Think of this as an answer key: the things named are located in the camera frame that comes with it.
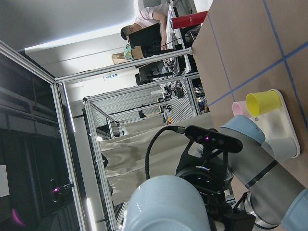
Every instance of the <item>person's arm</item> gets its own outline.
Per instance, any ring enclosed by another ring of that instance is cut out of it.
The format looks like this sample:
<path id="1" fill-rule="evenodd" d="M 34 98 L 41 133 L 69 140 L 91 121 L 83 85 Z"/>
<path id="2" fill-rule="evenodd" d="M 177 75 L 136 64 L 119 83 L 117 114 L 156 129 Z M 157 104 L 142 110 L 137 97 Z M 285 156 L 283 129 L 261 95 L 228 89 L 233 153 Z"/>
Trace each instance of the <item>person's arm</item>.
<path id="1" fill-rule="evenodd" d="M 161 43 L 161 49 L 165 50 L 166 47 L 166 41 L 167 41 L 167 33 L 166 33 L 166 27 L 167 27 L 167 15 L 164 15 L 163 13 L 160 13 L 159 11 L 153 11 L 153 19 L 158 20 L 160 23 L 160 29 L 162 32 L 162 43 Z"/>

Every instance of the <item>red cylinder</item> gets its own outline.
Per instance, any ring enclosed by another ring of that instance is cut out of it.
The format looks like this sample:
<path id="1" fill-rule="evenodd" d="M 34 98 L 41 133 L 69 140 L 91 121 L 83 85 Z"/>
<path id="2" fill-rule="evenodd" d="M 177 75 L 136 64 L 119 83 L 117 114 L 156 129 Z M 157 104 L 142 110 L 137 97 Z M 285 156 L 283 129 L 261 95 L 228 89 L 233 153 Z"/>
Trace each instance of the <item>red cylinder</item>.
<path id="1" fill-rule="evenodd" d="M 187 26 L 196 26 L 198 24 L 203 23 L 205 17 L 207 15 L 207 11 L 193 13 L 181 17 L 172 18 L 172 28 L 183 28 Z"/>

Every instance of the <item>white paper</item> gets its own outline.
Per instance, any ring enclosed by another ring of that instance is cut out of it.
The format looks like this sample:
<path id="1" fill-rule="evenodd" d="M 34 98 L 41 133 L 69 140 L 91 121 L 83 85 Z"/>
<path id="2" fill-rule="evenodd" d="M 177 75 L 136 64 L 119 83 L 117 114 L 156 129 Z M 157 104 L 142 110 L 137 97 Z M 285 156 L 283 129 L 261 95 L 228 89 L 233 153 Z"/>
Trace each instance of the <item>white paper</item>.
<path id="1" fill-rule="evenodd" d="M 6 166 L 0 165 L 0 197 L 10 195 Z"/>

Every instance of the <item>white tray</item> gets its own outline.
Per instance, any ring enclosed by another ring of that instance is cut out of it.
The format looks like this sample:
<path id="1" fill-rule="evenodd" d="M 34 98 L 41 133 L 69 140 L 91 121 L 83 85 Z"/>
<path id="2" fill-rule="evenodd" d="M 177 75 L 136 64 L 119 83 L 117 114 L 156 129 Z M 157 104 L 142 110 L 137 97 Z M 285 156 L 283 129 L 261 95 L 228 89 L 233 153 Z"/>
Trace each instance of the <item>white tray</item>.
<path id="1" fill-rule="evenodd" d="M 266 139 L 293 138 L 297 148 L 297 153 L 293 158 L 298 157 L 300 146 L 283 96 L 277 89 L 271 90 L 278 93 L 282 106 L 258 117 L 250 117 L 250 119 L 264 132 Z"/>

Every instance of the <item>fabric sheet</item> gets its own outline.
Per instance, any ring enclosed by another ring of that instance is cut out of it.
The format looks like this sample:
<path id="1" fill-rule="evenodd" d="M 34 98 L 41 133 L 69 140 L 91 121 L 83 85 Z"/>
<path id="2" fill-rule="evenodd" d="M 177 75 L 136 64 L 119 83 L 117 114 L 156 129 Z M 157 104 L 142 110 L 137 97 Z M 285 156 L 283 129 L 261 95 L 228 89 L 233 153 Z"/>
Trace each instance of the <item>fabric sheet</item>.
<path id="1" fill-rule="evenodd" d="M 213 128 L 210 113 L 171 125 L 184 127 L 196 125 L 203 128 Z M 108 159 L 105 171 L 107 179 L 113 187 L 112 200 L 115 205 L 128 201 L 135 189 L 146 180 L 145 153 L 153 136 L 161 128 L 135 132 L 101 142 L 101 151 Z M 150 152 L 150 177 L 175 175 L 181 154 L 188 142 L 188 138 L 182 134 L 164 131 L 157 138 Z"/>

